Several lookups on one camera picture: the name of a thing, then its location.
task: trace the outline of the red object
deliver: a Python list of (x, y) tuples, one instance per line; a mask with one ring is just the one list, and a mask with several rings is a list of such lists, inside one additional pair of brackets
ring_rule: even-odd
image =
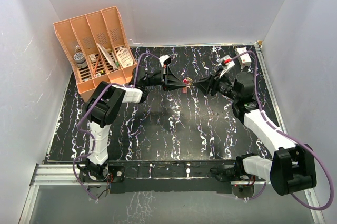
[(94, 69), (94, 74), (95, 74), (96, 71), (97, 71), (97, 66), (98, 66), (98, 64), (100, 63), (100, 59), (101, 59), (101, 56), (99, 55), (99, 56), (98, 56), (98, 59), (97, 59), (97, 61), (96, 61), (96, 65), (95, 65), (95, 69)]
[[(188, 85), (190, 81), (188, 79), (183, 80), (184, 84)], [(187, 86), (183, 87), (183, 94), (187, 94)]]

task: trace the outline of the orange desk organizer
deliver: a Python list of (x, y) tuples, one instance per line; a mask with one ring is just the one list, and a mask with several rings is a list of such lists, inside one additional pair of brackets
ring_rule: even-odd
[[(87, 102), (94, 92), (95, 88), (101, 81), (109, 83), (126, 84), (131, 81), (132, 71), (137, 66), (130, 47), (125, 36), (121, 15), (117, 7), (110, 7), (100, 11), (81, 15), (61, 22), (54, 23), (55, 34), (72, 65), (77, 89), (81, 97)], [(102, 45), (105, 49), (110, 49), (110, 54), (116, 49), (124, 46), (128, 49), (133, 58), (132, 66), (113, 70), (101, 51), (97, 48), (96, 43)], [(74, 62), (76, 46), (80, 46), (85, 60), (88, 64), (85, 68), (78, 68)], [(89, 55), (95, 54), (96, 62), (92, 63)], [(103, 73), (95, 77), (94, 69), (96, 63), (97, 73)]]

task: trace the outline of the white box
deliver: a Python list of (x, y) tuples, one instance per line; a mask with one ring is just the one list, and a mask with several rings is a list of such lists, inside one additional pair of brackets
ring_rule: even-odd
[[(243, 47), (243, 48), (237, 48), (237, 49), (236, 49), (237, 55), (239, 55), (239, 54), (241, 54), (241, 53), (244, 53), (244, 52), (246, 52), (246, 51), (247, 51), (246, 47)], [(251, 60), (251, 58), (250, 58), (250, 56), (249, 56), (248, 53), (242, 55), (241, 57), (239, 57), (238, 60), (239, 60), (240, 65), (241, 65), (242, 67), (250, 66), (251, 63), (252, 63), (252, 60)]]

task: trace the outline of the black tabletop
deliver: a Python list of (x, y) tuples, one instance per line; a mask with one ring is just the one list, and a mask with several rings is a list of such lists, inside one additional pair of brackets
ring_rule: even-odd
[[(193, 81), (207, 77), (217, 68), (217, 59), (235, 55), (235, 46), (198, 47), (148, 47), (132, 48), (135, 58), (143, 52), (157, 56), (170, 55), (171, 70), (180, 79)], [(255, 51), (254, 46), (247, 49)], [(159, 68), (157, 59), (145, 57), (141, 66), (148, 71)], [(259, 98), (264, 110), (277, 123), (270, 95), (260, 64), (257, 76)], [(229, 72), (234, 81), (242, 68), (238, 61)], [(182, 90), (165, 92), (161, 87), (151, 87), (142, 104), (123, 104), (116, 121), (111, 126), (109, 160), (208, 160), (235, 159), (249, 152), (270, 157), (255, 134), (237, 120), (231, 101), (222, 95), (205, 97), (197, 88), (187, 93)], [(74, 75), (71, 75), (55, 135), (45, 162), (70, 162), (88, 153), (88, 136), (76, 129), (84, 115), (83, 99), (77, 92)]]

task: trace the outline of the small box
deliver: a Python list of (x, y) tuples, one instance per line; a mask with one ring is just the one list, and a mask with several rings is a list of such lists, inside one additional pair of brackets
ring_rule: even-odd
[[(236, 49), (237, 55), (239, 55), (241, 53), (244, 53), (246, 51), (247, 51), (246, 47), (237, 48)], [(246, 54), (242, 55), (241, 57), (239, 57), (238, 60), (240, 62), (241, 67), (250, 66), (251, 63), (252, 63), (251, 58), (250, 58), (250, 56), (249, 56), (248, 53), (246, 53)]]
[(95, 63), (97, 61), (96, 56), (95, 56), (94, 53), (90, 54), (89, 58), (90, 58), (91, 63)]

